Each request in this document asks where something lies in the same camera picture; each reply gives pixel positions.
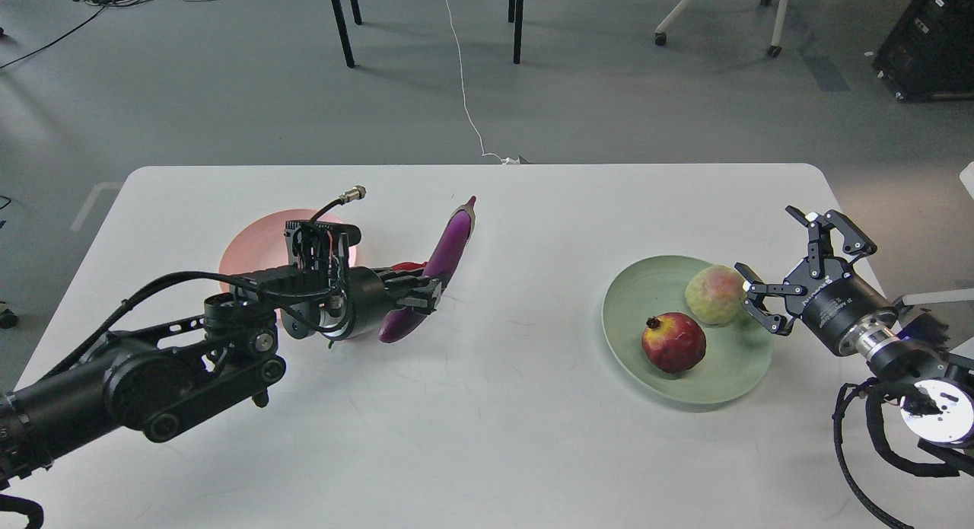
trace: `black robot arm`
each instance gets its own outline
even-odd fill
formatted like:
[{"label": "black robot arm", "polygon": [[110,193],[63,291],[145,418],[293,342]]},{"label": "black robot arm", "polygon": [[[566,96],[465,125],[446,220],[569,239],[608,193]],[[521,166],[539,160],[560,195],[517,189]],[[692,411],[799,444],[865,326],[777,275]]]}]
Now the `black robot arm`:
[{"label": "black robot arm", "polygon": [[[834,419],[836,452],[856,497],[890,527],[905,527],[869,502],[846,470],[842,456],[842,417],[856,397],[866,398],[867,430],[884,460],[914,476],[974,476],[974,360],[944,348],[946,325],[929,311],[918,311],[898,333],[912,306],[903,299],[891,303],[856,275],[853,265],[876,252],[873,244],[842,213],[824,215],[786,208],[807,228],[807,255],[782,283],[764,283],[748,265],[734,268],[744,277],[743,306],[769,332],[788,335],[801,320],[837,356],[863,355],[874,377],[863,384],[846,384],[839,391]],[[831,231],[842,234],[842,257],[832,250]],[[788,314],[773,314],[768,298],[784,300]],[[903,422],[919,436],[918,447],[942,464],[914,463],[892,452],[884,433],[884,404],[899,407]]]},{"label": "black robot arm", "polygon": [[[165,442],[247,398],[266,406],[268,387],[279,382],[286,369],[278,355],[277,310],[292,337],[320,332],[331,341],[378,327],[397,311],[408,310],[416,318],[431,314],[453,269],[426,276],[425,265],[350,268],[349,247],[358,244],[361,232],[352,225],[317,221],[328,209],[364,194],[357,186],[313,218],[288,221],[288,265],[235,276],[176,272],[153,280],[123,301],[41,380],[3,394],[0,490],[10,486],[11,478],[49,469],[58,457],[120,426],[143,432],[150,441]],[[473,207],[465,211],[463,217],[470,216],[469,237]],[[448,227],[457,226],[457,215]],[[445,247],[438,245],[434,257],[447,252],[459,261],[466,237],[441,239]],[[136,331],[109,330],[137,304],[190,279],[226,282],[230,291],[206,299],[204,314],[197,317]],[[178,341],[194,331],[202,331],[204,338],[160,347],[163,339]],[[28,515],[30,528],[43,522],[34,502],[0,496],[0,511]]]}]

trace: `guava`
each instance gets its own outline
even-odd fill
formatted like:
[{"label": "guava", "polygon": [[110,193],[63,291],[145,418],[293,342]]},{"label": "guava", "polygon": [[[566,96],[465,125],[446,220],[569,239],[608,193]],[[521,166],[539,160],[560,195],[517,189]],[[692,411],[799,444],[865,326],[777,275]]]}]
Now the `guava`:
[{"label": "guava", "polygon": [[686,306],[707,325],[727,325],[743,311],[744,276],[723,265],[707,266],[686,284]]}]

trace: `table leg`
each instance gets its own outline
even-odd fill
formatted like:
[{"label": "table leg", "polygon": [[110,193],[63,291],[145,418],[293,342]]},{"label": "table leg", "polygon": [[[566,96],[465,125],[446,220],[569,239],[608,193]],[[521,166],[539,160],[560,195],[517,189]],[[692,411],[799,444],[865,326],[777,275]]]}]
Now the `table leg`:
[{"label": "table leg", "polygon": [[345,15],[342,13],[342,1],[331,0],[331,9],[335,10],[335,24],[338,25],[338,38],[342,41],[342,51],[345,53],[345,64],[353,69],[355,59],[352,58],[352,45],[349,43],[349,30],[345,27]]},{"label": "table leg", "polygon": [[358,0],[349,0],[352,3],[352,18],[355,19],[355,25],[362,24],[362,14],[358,10]]},{"label": "table leg", "polygon": [[524,22],[524,0],[514,2],[514,64],[521,64],[521,25]]}]

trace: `pink plate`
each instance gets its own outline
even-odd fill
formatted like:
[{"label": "pink plate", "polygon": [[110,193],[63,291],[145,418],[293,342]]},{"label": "pink plate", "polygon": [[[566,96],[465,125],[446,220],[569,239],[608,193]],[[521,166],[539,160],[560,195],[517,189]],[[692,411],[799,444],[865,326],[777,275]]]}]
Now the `pink plate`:
[{"label": "pink plate", "polygon": [[[220,259],[219,272],[222,275],[237,275],[288,264],[285,223],[310,219],[314,213],[314,209],[286,209],[250,223],[227,245]],[[320,220],[341,223],[330,213],[324,214]],[[354,265],[355,245],[352,245],[349,248],[349,266]],[[220,288],[224,292],[229,291],[226,283],[220,283]]]}]

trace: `black table leg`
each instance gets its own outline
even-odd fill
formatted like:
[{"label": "black table leg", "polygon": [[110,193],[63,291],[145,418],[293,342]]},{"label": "black table leg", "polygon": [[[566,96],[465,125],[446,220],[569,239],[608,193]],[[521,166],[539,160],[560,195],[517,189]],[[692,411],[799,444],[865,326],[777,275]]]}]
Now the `black table leg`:
[{"label": "black table leg", "polygon": [[524,20],[524,0],[514,3],[514,64],[521,64],[521,24]]},{"label": "black table leg", "polygon": [[355,19],[355,25],[362,24],[362,14],[358,10],[358,0],[349,0],[352,3],[352,18]]},{"label": "black table leg", "polygon": [[345,27],[345,15],[342,13],[342,1],[331,0],[331,8],[335,10],[335,23],[338,25],[338,37],[342,40],[342,51],[345,53],[345,64],[349,68],[355,68],[355,59],[352,58],[352,45],[349,43],[349,30]]},{"label": "black table leg", "polygon": [[508,23],[514,23],[514,0],[508,0]]}]

